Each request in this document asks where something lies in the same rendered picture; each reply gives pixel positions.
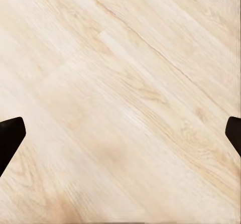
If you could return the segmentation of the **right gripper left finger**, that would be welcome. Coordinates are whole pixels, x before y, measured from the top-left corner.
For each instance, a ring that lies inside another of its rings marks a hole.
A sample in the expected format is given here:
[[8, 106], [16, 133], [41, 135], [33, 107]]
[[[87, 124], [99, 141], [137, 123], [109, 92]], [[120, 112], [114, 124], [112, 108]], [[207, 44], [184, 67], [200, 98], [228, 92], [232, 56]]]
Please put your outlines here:
[[22, 117], [0, 122], [0, 177], [26, 136]]

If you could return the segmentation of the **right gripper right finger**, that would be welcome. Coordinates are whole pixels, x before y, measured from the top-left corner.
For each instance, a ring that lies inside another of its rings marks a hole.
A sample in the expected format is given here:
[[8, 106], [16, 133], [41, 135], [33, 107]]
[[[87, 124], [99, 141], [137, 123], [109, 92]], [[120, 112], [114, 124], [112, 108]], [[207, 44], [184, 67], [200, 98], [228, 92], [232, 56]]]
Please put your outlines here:
[[225, 135], [241, 157], [241, 119], [229, 117]]

